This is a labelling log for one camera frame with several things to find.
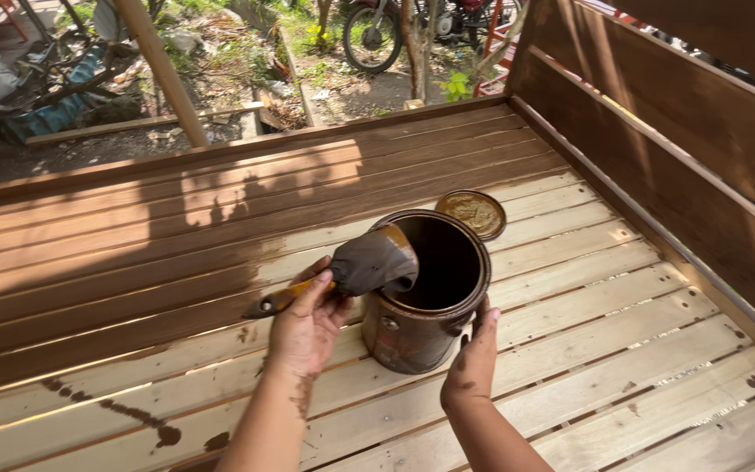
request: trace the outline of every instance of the wooden bench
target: wooden bench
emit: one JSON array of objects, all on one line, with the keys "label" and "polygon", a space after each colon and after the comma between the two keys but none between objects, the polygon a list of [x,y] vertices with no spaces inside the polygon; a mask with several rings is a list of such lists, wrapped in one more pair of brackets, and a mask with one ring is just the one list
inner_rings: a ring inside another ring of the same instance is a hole
[{"label": "wooden bench", "polygon": [[[0,184],[0,470],[213,470],[266,354],[243,308],[458,188],[506,210],[493,398],[555,470],[755,470],[755,89],[578,1],[529,15],[508,97]],[[299,469],[467,469],[449,364],[386,370],[361,319]]]}]

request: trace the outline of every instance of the motorcycle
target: motorcycle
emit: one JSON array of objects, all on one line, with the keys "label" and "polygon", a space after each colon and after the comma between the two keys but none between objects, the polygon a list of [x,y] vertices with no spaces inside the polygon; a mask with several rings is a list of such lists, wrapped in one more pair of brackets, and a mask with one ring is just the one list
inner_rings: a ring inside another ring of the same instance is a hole
[{"label": "motorcycle", "polygon": [[[513,21],[522,0],[503,0],[498,25]],[[426,0],[414,2],[415,14],[424,30],[431,17],[435,21],[435,43],[448,49],[469,47],[482,54],[495,0],[439,0],[434,15]],[[342,32],[348,62],[358,70],[377,74],[389,69],[404,40],[401,36],[401,7],[396,0],[352,0],[355,5]]]}]

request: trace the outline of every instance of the can lid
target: can lid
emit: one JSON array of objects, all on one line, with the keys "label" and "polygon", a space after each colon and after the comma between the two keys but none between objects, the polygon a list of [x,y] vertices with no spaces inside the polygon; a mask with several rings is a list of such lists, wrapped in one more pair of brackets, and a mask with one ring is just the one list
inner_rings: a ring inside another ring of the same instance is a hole
[{"label": "can lid", "polygon": [[439,199],[435,209],[464,222],[482,241],[491,241],[506,229],[506,211],[499,201],[481,191],[448,192]]}]

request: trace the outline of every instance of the hand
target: hand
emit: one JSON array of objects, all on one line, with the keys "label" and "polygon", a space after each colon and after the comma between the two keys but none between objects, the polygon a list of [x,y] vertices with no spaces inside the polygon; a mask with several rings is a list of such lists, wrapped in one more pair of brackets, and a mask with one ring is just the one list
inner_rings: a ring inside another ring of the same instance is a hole
[{"label": "hand", "polygon": [[330,359],[334,340],[348,322],[354,299],[326,293],[331,279],[328,264],[330,256],[325,256],[291,282],[297,284],[316,276],[287,310],[276,315],[265,370],[286,370],[303,379],[314,379]]},{"label": "hand", "polygon": [[444,410],[465,401],[491,401],[491,382],[497,361],[497,320],[500,309],[488,306],[488,295],[477,306],[473,335],[461,339],[461,350],[448,370],[441,387],[441,406]]}]

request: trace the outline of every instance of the bamboo pole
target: bamboo pole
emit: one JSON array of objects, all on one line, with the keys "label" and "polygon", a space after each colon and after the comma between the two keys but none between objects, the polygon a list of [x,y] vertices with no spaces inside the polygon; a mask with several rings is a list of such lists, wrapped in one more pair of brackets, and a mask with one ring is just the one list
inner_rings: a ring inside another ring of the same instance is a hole
[{"label": "bamboo pole", "polygon": [[188,136],[191,146],[198,148],[210,145],[209,139],[205,137],[203,126],[194,113],[194,106],[188,94],[185,93],[180,76],[177,75],[176,70],[173,70],[168,53],[165,52],[164,43],[156,35],[156,27],[153,26],[153,21],[142,2],[117,0],[116,6],[124,18],[124,23],[130,29],[132,38],[139,43],[144,59],[150,64],[153,78],[159,83],[173,112],[180,119],[180,126]]}]

